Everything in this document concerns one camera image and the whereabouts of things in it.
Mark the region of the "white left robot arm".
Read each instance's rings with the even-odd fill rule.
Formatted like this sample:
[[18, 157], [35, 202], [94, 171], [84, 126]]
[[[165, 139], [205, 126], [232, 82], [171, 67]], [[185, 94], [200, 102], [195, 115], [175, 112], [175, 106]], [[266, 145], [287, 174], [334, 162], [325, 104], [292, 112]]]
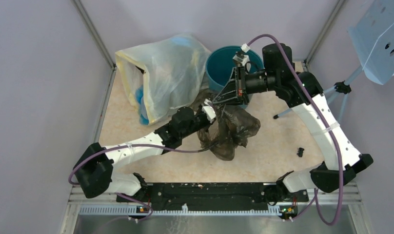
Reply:
[[216, 113], [210, 105], [201, 106], [197, 112], [182, 107], [167, 124], [146, 136], [112, 146], [92, 143], [73, 167], [68, 181], [79, 185], [86, 198], [116, 193], [142, 201], [147, 194], [143, 179], [134, 173], [120, 176], [116, 169], [147, 157], [180, 153], [184, 138], [209, 127], [215, 120]]

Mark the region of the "black plastic trash bag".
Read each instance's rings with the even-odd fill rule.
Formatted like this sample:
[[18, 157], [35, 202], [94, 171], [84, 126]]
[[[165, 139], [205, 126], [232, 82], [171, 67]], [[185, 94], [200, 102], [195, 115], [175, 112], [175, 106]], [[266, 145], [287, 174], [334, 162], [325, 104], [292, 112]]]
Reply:
[[218, 159], [231, 161], [235, 149], [247, 147], [248, 138], [261, 128], [260, 120], [238, 105], [213, 105], [216, 120], [209, 127], [197, 131], [203, 151], [211, 151]]

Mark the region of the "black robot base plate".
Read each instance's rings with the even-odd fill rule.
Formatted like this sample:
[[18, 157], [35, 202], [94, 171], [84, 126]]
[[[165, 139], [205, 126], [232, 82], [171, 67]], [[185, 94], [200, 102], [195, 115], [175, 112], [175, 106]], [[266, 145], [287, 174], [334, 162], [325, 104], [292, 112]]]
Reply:
[[280, 185], [243, 183], [153, 183], [140, 189], [133, 199], [150, 205], [154, 211], [265, 211], [286, 202], [308, 202], [306, 190], [289, 193]]

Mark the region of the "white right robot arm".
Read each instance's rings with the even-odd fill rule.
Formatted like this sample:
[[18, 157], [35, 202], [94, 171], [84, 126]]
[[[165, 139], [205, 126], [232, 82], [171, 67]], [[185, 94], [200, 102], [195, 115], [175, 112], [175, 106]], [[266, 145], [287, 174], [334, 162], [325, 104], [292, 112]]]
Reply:
[[343, 132], [315, 76], [295, 71], [289, 46], [283, 43], [264, 46], [263, 67], [255, 72], [246, 68], [248, 64], [256, 65], [249, 53], [246, 44], [235, 49], [234, 67], [214, 103], [246, 105], [250, 95], [273, 91], [303, 121], [324, 157], [315, 167], [280, 177], [276, 187], [279, 199], [289, 201], [296, 192], [306, 189], [326, 193], [340, 190], [373, 164], [372, 156], [361, 153]]

